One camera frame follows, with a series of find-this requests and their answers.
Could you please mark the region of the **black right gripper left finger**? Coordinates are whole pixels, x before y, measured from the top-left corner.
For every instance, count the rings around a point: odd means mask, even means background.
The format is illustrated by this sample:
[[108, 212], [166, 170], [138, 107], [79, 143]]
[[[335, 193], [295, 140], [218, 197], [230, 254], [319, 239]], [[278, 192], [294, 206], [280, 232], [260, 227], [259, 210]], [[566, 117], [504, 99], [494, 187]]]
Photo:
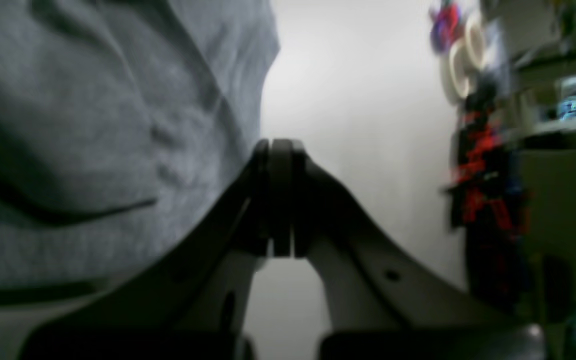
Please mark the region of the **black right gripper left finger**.
[[253, 360], [243, 321], [258, 259], [270, 142], [192, 232], [144, 272], [32, 331], [20, 360]]

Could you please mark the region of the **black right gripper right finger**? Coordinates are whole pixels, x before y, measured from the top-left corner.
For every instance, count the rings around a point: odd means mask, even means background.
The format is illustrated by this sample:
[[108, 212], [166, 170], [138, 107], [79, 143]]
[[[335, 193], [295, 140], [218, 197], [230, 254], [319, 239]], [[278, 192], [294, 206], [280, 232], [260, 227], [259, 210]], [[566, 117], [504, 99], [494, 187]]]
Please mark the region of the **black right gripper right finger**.
[[546, 360], [546, 335], [441, 280], [399, 248], [297, 140], [280, 141], [280, 253], [324, 286], [320, 360]]

